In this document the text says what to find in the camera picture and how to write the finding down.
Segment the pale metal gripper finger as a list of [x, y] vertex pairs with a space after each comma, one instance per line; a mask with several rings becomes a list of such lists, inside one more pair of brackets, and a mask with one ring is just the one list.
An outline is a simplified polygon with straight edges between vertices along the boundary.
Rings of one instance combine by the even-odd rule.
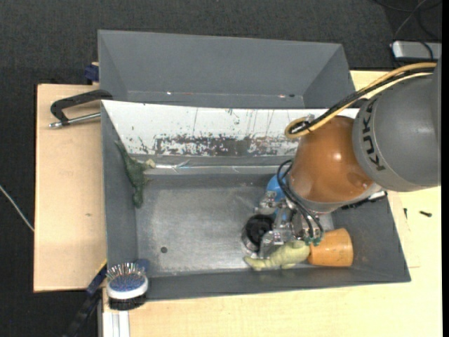
[[278, 209], [281, 199], [277, 197], [274, 191], [266, 191], [259, 204], [253, 209], [254, 213], [275, 213]]
[[269, 258], [281, 246], [293, 241], [292, 234], [284, 234], [278, 230], [270, 230], [261, 237], [258, 256], [260, 258]]

